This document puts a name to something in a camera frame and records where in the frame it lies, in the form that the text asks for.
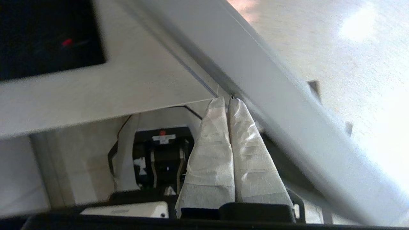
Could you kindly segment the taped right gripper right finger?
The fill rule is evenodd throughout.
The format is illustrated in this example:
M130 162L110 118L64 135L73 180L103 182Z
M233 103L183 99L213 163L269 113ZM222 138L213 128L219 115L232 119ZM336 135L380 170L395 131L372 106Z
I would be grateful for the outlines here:
M294 208L247 106L238 98L229 101L228 128L236 201Z

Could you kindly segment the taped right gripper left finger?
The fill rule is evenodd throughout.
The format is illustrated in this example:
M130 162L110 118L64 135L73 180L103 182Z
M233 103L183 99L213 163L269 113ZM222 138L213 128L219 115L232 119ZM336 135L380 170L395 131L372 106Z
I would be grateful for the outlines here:
M235 202L233 154L225 100L219 97L206 108L175 211L181 218L187 208L217 210L232 202Z

